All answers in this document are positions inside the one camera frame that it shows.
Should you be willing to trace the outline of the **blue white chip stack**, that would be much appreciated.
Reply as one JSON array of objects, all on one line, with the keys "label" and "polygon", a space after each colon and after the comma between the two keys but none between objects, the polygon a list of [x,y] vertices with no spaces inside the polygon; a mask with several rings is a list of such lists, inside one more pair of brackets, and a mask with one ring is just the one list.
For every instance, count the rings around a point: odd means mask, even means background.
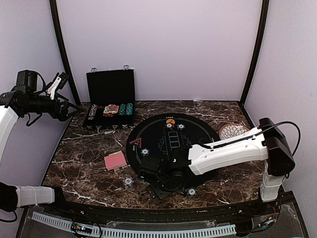
[{"label": "blue white chip stack", "polygon": [[126,177],[123,180],[123,184],[126,189],[134,189],[134,179],[132,177]]}]

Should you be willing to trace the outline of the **orange round blind button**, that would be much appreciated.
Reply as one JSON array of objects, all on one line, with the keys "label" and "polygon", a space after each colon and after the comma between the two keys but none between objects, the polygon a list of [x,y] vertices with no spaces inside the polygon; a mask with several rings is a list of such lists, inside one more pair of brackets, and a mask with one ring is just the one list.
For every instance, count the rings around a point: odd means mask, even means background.
[{"label": "orange round blind button", "polygon": [[167,121],[166,121],[166,123],[167,124],[175,124],[175,120],[174,119],[168,119]]}]

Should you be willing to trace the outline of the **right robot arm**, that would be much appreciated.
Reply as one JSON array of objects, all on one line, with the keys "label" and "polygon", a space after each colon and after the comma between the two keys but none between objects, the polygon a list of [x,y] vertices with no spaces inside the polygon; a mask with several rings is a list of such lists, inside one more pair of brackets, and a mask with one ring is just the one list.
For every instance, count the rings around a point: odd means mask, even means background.
[{"label": "right robot arm", "polygon": [[155,186],[149,188],[149,193],[155,200],[181,190],[188,197],[194,197],[196,187],[207,180],[210,172],[263,161],[265,172],[259,189],[260,199],[253,203],[253,211],[263,215],[272,207],[281,185],[295,168],[295,152],[291,151],[286,136],[278,128],[284,122],[274,124],[269,118],[262,118],[259,123],[258,127],[232,138],[174,148],[167,159],[151,158],[149,150],[142,149],[138,175],[154,180]]}]

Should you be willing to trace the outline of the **blue green chip stack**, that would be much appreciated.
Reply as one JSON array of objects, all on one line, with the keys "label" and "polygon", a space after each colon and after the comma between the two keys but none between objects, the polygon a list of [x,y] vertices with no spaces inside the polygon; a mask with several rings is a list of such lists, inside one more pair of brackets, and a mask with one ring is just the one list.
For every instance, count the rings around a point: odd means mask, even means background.
[{"label": "blue green chip stack", "polygon": [[193,198],[198,194],[197,189],[195,187],[188,188],[186,190],[186,196],[189,198]]}]

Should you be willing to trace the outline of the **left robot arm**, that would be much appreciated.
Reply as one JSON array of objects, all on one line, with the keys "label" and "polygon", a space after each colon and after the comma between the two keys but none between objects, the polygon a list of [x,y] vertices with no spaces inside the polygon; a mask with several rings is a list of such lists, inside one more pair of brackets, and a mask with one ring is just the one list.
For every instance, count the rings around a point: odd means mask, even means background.
[{"label": "left robot arm", "polygon": [[0,184],[0,208],[50,204],[59,216],[70,206],[60,186],[42,186],[30,180],[35,169],[45,171],[57,147],[58,135],[80,108],[60,94],[13,90],[0,96],[0,170],[11,176]]}]

